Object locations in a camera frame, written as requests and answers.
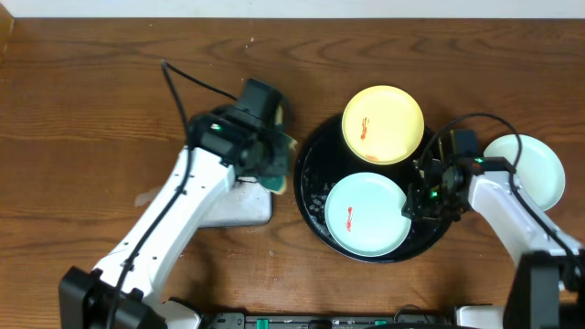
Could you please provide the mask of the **green yellow sponge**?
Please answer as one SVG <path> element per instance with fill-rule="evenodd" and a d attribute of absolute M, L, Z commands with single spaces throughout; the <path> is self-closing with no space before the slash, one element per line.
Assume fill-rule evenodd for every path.
<path fill-rule="evenodd" d="M 257 182 L 266 190 L 275 195 L 282 195 L 285 193 L 287 184 L 284 175 L 275 177 L 259 177 Z"/>

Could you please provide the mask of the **light blue plate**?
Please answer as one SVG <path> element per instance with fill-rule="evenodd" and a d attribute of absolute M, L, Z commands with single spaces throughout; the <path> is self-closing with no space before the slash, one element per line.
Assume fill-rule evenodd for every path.
<path fill-rule="evenodd" d="M 342 249 L 367 258 L 383 256 L 410 233 L 411 220 L 401 213 L 406 199 L 402 189 L 383 175 L 352 174 L 328 194 L 325 224 Z"/>

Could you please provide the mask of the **pale green plate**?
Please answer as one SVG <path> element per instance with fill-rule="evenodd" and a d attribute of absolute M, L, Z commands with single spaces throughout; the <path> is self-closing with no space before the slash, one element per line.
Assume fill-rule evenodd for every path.
<path fill-rule="evenodd" d="M 522 186 L 543 211 L 554 207 L 562 198 L 566 175 L 558 156 L 545 143 L 528 136 L 520 136 L 522 152 L 516 171 Z M 484 150 L 485 157 L 504 157 L 515 161 L 518 142 L 513 134 L 499 137 Z"/>

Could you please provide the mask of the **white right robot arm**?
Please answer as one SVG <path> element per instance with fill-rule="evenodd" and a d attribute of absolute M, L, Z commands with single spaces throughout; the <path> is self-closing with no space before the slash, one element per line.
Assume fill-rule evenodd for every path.
<path fill-rule="evenodd" d="M 413 221 L 452 221 L 468 211 L 489 224 L 516 274 L 505 306 L 459 307 L 454 327 L 583 327 L 584 247 L 529 197 L 505 158 L 434 161 L 402 208 Z"/>

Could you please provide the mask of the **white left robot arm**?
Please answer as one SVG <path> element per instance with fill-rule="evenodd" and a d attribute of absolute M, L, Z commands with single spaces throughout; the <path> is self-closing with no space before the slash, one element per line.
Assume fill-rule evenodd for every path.
<path fill-rule="evenodd" d="M 271 218 L 296 142 L 283 106 L 239 101 L 184 119 L 186 145 L 157 196 L 91 272 L 72 267 L 58 287 L 64 328 L 198 328 L 184 302 L 162 301 L 168 276 L 200 227 Z"/>

